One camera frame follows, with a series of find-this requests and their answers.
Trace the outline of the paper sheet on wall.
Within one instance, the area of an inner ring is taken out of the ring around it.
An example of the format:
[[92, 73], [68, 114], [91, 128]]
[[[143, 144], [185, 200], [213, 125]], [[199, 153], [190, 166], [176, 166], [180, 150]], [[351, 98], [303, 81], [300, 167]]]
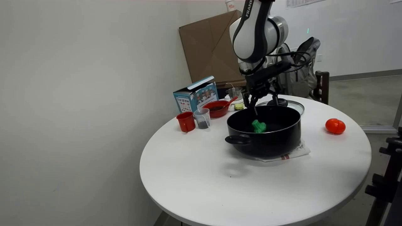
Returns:
[[296, 8], [325, 0], [286, 0], [286, 8]]

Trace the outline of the red plastic cup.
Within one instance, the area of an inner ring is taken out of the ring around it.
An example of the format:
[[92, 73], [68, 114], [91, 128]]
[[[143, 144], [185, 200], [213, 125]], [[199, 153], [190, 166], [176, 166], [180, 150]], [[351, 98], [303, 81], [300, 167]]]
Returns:
[[190, 132], [196, 128], [193, 112], [184, 112], [176, 116], [182, 132]]

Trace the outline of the large brown cardboard box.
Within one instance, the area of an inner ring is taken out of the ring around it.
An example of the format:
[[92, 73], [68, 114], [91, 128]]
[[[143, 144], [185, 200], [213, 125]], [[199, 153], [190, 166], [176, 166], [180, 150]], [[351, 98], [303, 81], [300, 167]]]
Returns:
[[245, 85], [229, 34], [230, 25], [240, 16], [241, 12], [234, 10], [179, 28], [192, 82], [213, 76], [219, 87]]

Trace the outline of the black cooking pot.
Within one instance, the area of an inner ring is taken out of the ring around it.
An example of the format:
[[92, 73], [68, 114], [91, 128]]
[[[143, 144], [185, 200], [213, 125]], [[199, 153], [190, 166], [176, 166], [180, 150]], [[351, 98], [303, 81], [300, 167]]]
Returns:
[[[226, 121], [229, 135], [225, 141], [238, 152], [254, 158], [275, 158], [295, 149], [301, 141], [300, 114], [288, 107], [267, 105], [232, 114]], [[254, 133], [252, 122], [259, 120], [267, 125], [264, 133]]]

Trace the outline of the white cloth with red stripe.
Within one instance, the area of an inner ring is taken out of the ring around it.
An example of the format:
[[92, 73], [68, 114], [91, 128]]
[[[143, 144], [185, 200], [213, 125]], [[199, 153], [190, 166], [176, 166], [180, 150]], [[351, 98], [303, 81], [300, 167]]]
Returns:
[[291, 158], [297, 158], [300, 156], [308, 155], [310, 152], [311, 150], [309, 149], [309, 147], [306, 146], [304, 140], [301, 140], [300, 144], [290, 153], [275, 158], [254, 158], [254, 160], [268, 163], [272, 161], [289, 160]]

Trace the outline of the dark wooden chair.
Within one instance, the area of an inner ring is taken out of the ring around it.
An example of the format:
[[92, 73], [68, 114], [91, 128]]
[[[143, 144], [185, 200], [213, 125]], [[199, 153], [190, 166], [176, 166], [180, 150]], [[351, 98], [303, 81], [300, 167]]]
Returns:
[[317, 86], [310, 93], [310, 97], [318, 102], [329, 105], [330, 73], [316, 71]]

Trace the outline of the red plastic bowl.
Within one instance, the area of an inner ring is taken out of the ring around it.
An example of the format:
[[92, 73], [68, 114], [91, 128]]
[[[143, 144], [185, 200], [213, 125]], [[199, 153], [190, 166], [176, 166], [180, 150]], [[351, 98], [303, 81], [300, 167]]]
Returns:
[[231, 103], [225, 100], [217, 100], [203, 106], [208, 109], [211, 118], [220, 118], [227, 114]]

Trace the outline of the small metal cup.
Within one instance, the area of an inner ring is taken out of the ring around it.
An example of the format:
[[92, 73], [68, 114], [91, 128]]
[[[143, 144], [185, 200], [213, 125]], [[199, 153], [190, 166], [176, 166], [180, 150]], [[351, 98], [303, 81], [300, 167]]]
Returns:
[[236, 101], [242, 100], [243, 99], [243, 88], [242, 87], [233, 87], [230, 89], [227, 89], [227, 94], [229, 95], [230, 100], [234, 99], [237, 97]]

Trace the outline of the red plastic spoon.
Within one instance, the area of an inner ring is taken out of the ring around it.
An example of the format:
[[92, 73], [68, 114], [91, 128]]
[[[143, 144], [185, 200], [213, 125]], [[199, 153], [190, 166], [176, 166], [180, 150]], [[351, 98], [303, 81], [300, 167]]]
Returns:
[[238, 98], [238, 96], [235, 96], [232, 99], [227, 99], [227, 100], [221, 100], [221, 109], [228, 109], [230, 107], [230, 105], [232, 104], [233, 101], [236, 101]]

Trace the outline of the blue printed cardboard box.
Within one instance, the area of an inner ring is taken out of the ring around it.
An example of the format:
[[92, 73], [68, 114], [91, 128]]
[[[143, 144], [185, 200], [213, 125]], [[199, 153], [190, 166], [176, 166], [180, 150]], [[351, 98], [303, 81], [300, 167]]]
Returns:
[[219, 100], [214, 76], [205, 77], [173, 93], [179, 113], [194, 112]]

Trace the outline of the green toy broccoli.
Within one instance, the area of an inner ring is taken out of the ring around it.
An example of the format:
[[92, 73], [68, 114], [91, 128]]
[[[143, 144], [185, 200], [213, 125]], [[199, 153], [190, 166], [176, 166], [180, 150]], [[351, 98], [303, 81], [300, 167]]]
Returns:
[[252, 122], [254, 133], [264, 133], [267, 131], [267, 125], [259, 120], [254, 120]]

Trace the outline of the clear measuring cup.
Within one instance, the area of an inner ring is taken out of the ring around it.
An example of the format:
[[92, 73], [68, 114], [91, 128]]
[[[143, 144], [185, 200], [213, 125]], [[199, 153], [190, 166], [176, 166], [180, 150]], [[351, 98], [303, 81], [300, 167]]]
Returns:
[[208, 108], [197, 109], [193, 114], [199, 129], [205, 130], [211, 127], [210, 111]]

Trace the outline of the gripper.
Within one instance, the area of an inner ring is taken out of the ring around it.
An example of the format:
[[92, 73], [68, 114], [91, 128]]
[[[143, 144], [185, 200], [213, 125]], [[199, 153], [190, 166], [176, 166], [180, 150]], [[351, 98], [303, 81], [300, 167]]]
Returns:
[[256, 110], [257, 102], [260, 98], [272, 95], [270, 105], [280, 105], [278, 95], [280, 94], [280, 86], [277, 83], [273, 83], [272, 79], [264, 79], [260, 81], [254, 81], [247, 79], [247, 91], [242, 92], [244, 106], [247, 109], [251, 109], [256, 116], [258, 112]]

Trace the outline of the red toy tomato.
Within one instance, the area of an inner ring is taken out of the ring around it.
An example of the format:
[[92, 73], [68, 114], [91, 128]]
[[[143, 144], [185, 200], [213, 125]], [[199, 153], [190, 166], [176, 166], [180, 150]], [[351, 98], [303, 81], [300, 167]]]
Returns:
[[331, 134], [340, 135], [346, 130], [346, 125], [339, 119], [331, 118], [326, 121], [325, 129]]

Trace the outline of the grey backpack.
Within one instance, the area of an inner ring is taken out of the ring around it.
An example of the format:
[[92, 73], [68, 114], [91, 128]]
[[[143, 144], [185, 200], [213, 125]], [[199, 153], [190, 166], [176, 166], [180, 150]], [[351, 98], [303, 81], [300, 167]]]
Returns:
[[321, 42], [315, 37], [304, 41], [297, 49], [303, 56], [294, 54], [292, 56], [275, 56], [274, 61], [285, 61], [297, 65], [285, 73], [281, 73], [277, 80], [280, 85], [280, 94], [310, 98], [310, 94], [317, 87], [317, 77], [313, 71], [317, 50]]

